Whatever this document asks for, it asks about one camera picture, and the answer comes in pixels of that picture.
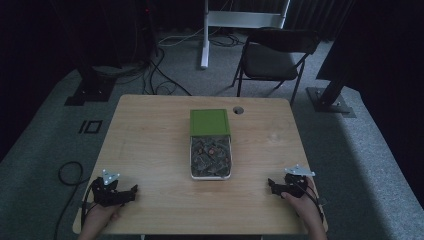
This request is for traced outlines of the white metal stand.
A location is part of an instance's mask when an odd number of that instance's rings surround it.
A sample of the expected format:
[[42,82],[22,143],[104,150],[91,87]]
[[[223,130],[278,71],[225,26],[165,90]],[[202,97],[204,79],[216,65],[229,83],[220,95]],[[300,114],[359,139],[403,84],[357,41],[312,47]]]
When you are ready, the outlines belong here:
[[209,64],[209,28],[261,28],[275,27],[282,29],[287,19],[291,0],[283,0],[280,13],[234,12],[230,10],[210,10],[209,0],[204,0],[203,13],[203,47],[200,67],[207,69]]

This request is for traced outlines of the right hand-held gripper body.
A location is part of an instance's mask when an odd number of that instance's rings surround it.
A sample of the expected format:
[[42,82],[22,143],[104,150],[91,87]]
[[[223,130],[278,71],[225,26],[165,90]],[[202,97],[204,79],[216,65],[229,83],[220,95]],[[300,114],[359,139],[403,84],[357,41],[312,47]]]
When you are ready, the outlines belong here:
[[277,184],[274,188],[271,188],[271,193],[280,196],[283,192],[287,192],[290,195],[301,198],[307,192],[307,178],[314,177],[315,172],[306,169],[299,164],[285,168],[286,173],[284,177],[284,184]]

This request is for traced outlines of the person's left hand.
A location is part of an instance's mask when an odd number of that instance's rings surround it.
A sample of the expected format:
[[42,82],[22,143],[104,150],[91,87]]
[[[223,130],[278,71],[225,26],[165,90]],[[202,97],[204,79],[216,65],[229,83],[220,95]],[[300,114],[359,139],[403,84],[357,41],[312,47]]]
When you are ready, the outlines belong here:
[[94,204],[88,211],[81,233],[101,233],[111,220],[119,217],[120,205],[104,207]]

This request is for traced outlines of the white box with dark contents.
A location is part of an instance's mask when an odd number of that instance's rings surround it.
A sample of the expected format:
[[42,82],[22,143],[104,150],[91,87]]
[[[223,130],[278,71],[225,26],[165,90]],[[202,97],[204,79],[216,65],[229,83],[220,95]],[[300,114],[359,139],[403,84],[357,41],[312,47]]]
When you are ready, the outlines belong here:
[[195,180],[229,179],[232,170],[230,136],[193,136],[190,139],[190,169]]

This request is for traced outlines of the green box lid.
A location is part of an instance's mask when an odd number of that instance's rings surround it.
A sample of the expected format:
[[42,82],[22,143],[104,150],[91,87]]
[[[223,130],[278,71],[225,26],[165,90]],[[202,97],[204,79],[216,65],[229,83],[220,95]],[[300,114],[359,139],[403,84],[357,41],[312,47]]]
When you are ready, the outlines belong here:
[[190,111],[191,136],[230,135],[226,109],[193,109]]

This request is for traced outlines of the person's right hand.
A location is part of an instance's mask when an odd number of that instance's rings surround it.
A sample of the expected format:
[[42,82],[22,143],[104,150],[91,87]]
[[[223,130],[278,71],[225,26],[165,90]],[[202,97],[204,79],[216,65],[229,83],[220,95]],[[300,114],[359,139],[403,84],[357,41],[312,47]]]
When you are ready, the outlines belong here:
[[316,196],[313,191],[314,185],[309,178],[307,178],[307,183],[307,192],[301,198],[296,198],[287,192],[283,192],[281,194],[281,197],[285,199],[295,209],[296,213],[299,215],[300,218],[303,215],[312,214],[318,215],[320,217],[320,211],[317,209],[314,200],[314,197]]

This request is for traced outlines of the black stand with base plate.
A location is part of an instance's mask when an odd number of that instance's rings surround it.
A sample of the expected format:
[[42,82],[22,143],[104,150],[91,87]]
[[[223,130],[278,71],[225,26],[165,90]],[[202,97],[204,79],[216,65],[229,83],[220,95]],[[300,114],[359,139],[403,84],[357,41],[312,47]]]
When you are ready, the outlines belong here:
[[316,112],[355,116],[353,109],[345,103],[341,96],[343,87],[349,81],[351,72],[349,63],[352,60],[352,51],[349,50],[345,24],[349,22],[355,2],[356,0],[349,0],[340,31],[317,74],[318,80],[328,80],[329,84],[326,88],[308,87],[306,89]]
[[65,102],[82,106],[86,102],[107,102],[115,79],[102,77],[95,66],[113,64],[111,36],[99,0],[63,0],[70,54],[81,81]]

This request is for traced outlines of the black folding chair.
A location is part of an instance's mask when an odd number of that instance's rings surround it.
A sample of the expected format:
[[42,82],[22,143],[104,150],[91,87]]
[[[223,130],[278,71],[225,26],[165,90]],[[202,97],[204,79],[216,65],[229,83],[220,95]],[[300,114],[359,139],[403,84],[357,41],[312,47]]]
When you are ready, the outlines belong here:
[[306,59],[319,43],[319,34],[313,30],[256,29],[246,39],[231,86],[238,83],[237,96],[240,96],[244,80],[277,82],[276,89],[294,80],[290,98],[293,105]]

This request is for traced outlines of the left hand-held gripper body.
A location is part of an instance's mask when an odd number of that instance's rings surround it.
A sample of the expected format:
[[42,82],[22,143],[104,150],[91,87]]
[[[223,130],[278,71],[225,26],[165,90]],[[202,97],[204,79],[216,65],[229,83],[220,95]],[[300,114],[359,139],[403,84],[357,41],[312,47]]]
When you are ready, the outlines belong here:
[[119,173],[102,170],[102,175],[95,179],[91,184],[91,190],[94,195],[94,202],[103,207],[124,205],[134,200],[134,188],[128,191],[118,191]]

